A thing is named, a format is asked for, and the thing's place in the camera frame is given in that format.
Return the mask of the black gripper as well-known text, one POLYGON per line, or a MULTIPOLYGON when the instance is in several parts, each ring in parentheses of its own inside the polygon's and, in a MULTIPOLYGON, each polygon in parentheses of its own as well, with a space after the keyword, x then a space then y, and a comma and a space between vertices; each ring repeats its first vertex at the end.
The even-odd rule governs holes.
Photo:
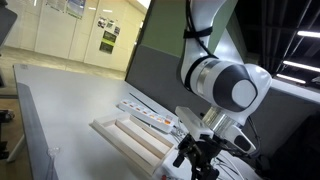
POLYGON ((222 150, 226 150, 225 144, 226 141, 216 135, 212 138, 201 135, 200 140, 196 141, 187 134, 178 145, 178 155, 173 166, 179 168, 188 159, 191 164, 191 180, 216 180, 220 172, 211 165, 211 160, 222 150))

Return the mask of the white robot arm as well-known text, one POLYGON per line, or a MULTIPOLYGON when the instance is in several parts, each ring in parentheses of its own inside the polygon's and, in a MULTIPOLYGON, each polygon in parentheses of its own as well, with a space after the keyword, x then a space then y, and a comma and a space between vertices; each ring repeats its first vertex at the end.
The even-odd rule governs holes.
POLYGON ((188 133, 178 145, 173 165, 191 164, 191 180, 216 180, 219 170, 211 164, 221 151, 236 157, 255 158, 259 142, 252 143, 242 127, 265 98, 272 77, 268 71, 243 61, 222 60, 208 49, 213 21, 227 0, 186 0, 184 52, 179 79, 194 95, 210 103, 198 117, 187 107, 175 113, 188 133))

